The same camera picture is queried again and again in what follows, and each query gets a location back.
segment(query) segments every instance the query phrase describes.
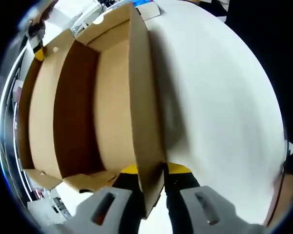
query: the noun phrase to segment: cardboard flap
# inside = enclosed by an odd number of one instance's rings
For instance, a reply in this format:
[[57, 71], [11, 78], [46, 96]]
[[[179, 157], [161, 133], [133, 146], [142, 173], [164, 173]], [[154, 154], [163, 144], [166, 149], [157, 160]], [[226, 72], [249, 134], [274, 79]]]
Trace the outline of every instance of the cardboard flap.
[[79, 193], [87, 191], [97, 191], [104, 186], [112, 186], [116, 179], [116, 175], [104, 171], [98, 172], [91, 175], [78, 174], [69, 176], [63, 179], [68, 186], [78, 191]]
[[161, 165], [165, 162], [149, 45], [147, 27], [138, 11], [133, 10], [129, 39], [130, 113], [146, 215], [156, 203], [164, 185]]
[[90, 42], [88, 47], [100, 53], [112, 48], [121, 41], [128, 40], [128, 38], [129, 20], [126, 20]]
[[27, 72], [19, 102], [18, 109], [18, 129], [17, 129], [17, 143], [18, 152], [21, 160], [21, 165], [25, 169], [34, 168], [31, 152], [29, 148], [29, 135], [28, 135], [28, 119], [29, 119], [29, 106], [32, 92], [36, 83], [37, 74], [40, 70], [42, 62], [34, 58], [29, 70]]
[[43, 171], [37, 169], [25, 169], [24, 170], [30, 178], [32, 178], [37, 184], [44, 187], [47, 190], [53, 189], [55, 186], [61, 183], [60, 179], [53, 176], [46, 175]]
[[112, 10], [111, 12], [106, 13], [103, 15], [103, 22], [100, 24], [91, 24], [79, 36], [76, 37], [76, 40], [84, 45], [88, 45], [92, 40], [107, 30], [126, 20], [129, 20], [132, 9], [134, 9], [132, 3], [127, 3]]
[[29, 108], [29, 145], [36, 169], [62, 179], [54, 149], [54, 100], [60, 74], [74, 37], [64, 31], [46, 46]]

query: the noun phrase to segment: yellow tape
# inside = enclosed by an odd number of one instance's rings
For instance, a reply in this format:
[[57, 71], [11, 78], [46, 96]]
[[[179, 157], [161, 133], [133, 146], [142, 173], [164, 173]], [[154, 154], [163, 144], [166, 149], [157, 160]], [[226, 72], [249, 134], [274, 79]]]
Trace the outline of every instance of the yellow tape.
[[[191, 173], [191, 170], [183, 165], [172, 163], [172, 162], [169, 162], [167, 164], [168, 164], [169, 174]], [[129, 167], [126, 167], [125, 169], [123, 169], [121, 173], [137, 174], [138, 173], [137, 165], [136, 164], [130, 165]]]
[[132, 164], [129, 167], [126, 167], [125, 169], [123, 169], [121, 173], [137, 174], [138, 173], [137, 165], [136, 164]]
[[188, 167], [185, 167], [183, 165], [168, 162], [168, 170], [169, 174], [182, 174], [182, 173], [191, 173], [191, 170]]
[[35, 58], [38, 59], [39, 61], [43, 61], [44, 56], [43, 56], [42, 48], [35, 53]]

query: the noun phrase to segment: cardboard box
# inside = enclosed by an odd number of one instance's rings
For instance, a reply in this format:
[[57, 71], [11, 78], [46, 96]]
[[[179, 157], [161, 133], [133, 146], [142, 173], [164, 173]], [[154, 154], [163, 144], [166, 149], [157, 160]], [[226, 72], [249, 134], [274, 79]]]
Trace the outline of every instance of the cardboard box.
[[140, 15], [144, 21], [160, 16], [161, 12], [158, 5], [153, 0], [143, 1], [144, 3], [137, 5]]
[[46, 189], [110, 186], [137, 164], [146, 215], [164, 184], [165, 161], [147, 28], [131, 3], [77, 38], [45, 47], [26, 76], [18, 111], [22, 167]]

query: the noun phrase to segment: white surface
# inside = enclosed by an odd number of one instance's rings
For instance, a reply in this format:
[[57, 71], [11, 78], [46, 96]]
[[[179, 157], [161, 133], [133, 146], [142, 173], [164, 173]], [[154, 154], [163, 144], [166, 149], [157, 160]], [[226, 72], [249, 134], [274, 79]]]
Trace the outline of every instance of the white surface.
[[[281, 113], [267, 75], [245, 43], [216, 17], [188, 2], [155, 1], [161, 16], [146, 25], [167, 157], [232, 202], [242, 219], [261, 224], [285, 157]], [[61, 185], [58, 193], [71, 212], [84, 195], [61, 192]], [[165, 196], [139, 233], [159, 229], [171, 233]]]
[[290, 154], [293, 154], [293, 144], [291, 142], [289, 142], [289, 150], [290, 150]]
[[219, 19], [220, 21], [224, 23], [227, 20], [227, 16], [218, 16], [217, 19]]
[[59, 0], [55, 8], [73, 18], [93, 3], [93, 0]]
[[76, 20], [72, 28], [75, 28], [76, 26], [80, 25], [82, 22], [84, 22], [87, 18], [91, 17], [92, 14], [94, 14], [98, 9], [101, 9], [101, 6], [94, 1], [92, 2], [89, 7], [83, 12], [83, 14]]
[[63, 31], [63, 29], [53, 23], [49, 23], [48, 21], [45, 21], [44, 23], [45, 23], [45, 34], [42, 39], [42, 43], [44, 46], [46, 46], [58, 34], [60, 34]]
[[33, 49], [31, 48], [29, 41], [27, 41], [26, 43], [26, 49], [24, 52], [24, 57], [23, 60], [21, 62], [21, 71], [20, 71], [20, 77], [19, 80], [24, 81], [26, 78], [26, 75], [28, 73], [29, 67], [32, 63], [32, 61], [34, 60], [34, 52]]
[[52, 224], [60, 224], [66, 221], [64, 216], [61, 215], [61, 212], [56, 213], [52, 206], [56, 207], [52, 199], [49, 198], [27, 203], [29, 212], [41, 227], [47, 227]]
[[[106, 14], [109, 10], [115, 9], [129, 2], [132, 2], [132, 0], [120, 0], [114, 5], [111, 5], [110, 7], [108, 7], [104, 14]], [[136, 8], [138, 8], [140, 16], [144, 21], [151, 19], [153, 17], [157, 17], [161, 14], [157, 4], [153, 1], [138, 5], [136, 6]]]

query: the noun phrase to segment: white table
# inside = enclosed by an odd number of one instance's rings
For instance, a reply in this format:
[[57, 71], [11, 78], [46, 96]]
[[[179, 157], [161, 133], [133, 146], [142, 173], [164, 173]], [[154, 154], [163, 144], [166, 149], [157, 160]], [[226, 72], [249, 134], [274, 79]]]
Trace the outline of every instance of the white table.
[[[188, 2], [155, 1], [162, 15], [146, 25], [168, 160], [189, 167], [201, 185], [232, 202], [241, 218], [262, 223], [285, 158], [281, 113], [268, 77], [216, 17]], [[65, 201], [65, 192], [58, 192], [66, 206], [80, 202]], [[140, 233], [153, 228], [171, 229], [164, 196]]]

